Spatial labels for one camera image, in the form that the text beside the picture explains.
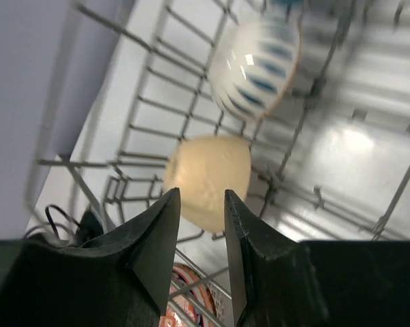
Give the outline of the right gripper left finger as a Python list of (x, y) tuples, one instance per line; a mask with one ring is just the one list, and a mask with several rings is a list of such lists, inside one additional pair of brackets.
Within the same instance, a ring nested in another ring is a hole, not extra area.
[(173, 188), (81, 247), (0, 240), (0, 326), (157, 326), (179, 220)]

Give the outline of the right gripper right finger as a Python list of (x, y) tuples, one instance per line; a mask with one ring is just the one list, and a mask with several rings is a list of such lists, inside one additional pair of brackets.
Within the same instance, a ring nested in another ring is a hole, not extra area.
[(410, 241), (295, 242), (225, 192), (237, 326), (410, 326)]

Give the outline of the yellow bowl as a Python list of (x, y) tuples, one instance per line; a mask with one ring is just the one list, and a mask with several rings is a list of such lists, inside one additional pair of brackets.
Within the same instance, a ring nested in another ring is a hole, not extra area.
[(198, 136), (172, 152), (163, 176), (163, 189), (180, 190), (181, 215), (210, 232), (224, 231), (225, 190), (241, 200), (251, 178), (249, 145), (237, 136)]

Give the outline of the plain blue bowl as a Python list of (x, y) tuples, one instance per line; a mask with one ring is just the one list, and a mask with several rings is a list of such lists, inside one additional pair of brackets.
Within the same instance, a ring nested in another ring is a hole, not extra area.
[(303, 3), (304, 0), (269, 0), (273, 5), (291, 6)]

